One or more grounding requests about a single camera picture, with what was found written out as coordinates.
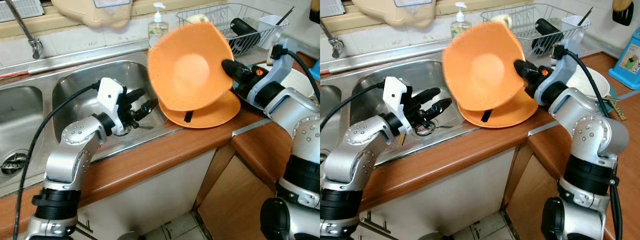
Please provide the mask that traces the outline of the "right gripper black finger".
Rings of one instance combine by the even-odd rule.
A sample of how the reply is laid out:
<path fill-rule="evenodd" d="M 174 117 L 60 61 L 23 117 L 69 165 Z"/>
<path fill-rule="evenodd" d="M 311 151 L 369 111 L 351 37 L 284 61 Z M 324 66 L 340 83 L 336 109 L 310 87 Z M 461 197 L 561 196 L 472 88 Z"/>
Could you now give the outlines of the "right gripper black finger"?
<path fill-rule="evenodd" d="M 247 84 L 256 77 L 256 73 L 242 62 L 224 59 L 221 66 L 224 73 L 238 84 Z"/>
<path fill-rule="evenodd" d="M 524 61 L 521 59 L 516 59 L 514 61 L 514 68 L 516 73 L 528 83 L 530 83 L 530 77 L 533 76 L 534 71 L 537 70 L 538 67 L 542 66 L 536 66 L 532 62 Z"/>

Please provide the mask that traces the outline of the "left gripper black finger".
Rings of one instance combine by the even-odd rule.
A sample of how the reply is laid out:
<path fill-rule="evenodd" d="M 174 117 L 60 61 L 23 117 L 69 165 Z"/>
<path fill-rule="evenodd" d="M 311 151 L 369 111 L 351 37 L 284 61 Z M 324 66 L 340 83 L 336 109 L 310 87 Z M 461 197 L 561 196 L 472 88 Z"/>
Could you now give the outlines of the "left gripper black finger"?
<path fill-rule="evenodd" d="M 431 87 L 430 89 L 423 90 L 417 95 L 417 102 L 419 105 L 423 105 L 428 101 L 431 101 L 434 97 L 441 93 L 439 87 Z"/>
<path fill-rule="evenodd" d="M 135 101 L 137 101 L 139 98 L 141 98 L 142 96 L 144 96 L 144 94 L 146 93 L 146 91 L 142 88 L 137 88 L 134 89 L 128 93 L 125 94 L 125 105 L 132 105 L 132 103 L 134 103 Z"/>
<path fill-rule="evenodd" d="M 426 121 L 432 121 L 442 114 L 453 103 L 451 98 L 443 98 L 433 103 L 428 110 L 425 110 Z"/>
<path fill-rule="evenodd" d="M 131 110 L 131 117 L 136 122 L 141 121 L 142 119 L 150 115 L 156 106 L 157 106 L 157 98 L 147 100 L 137 110 Z"/>

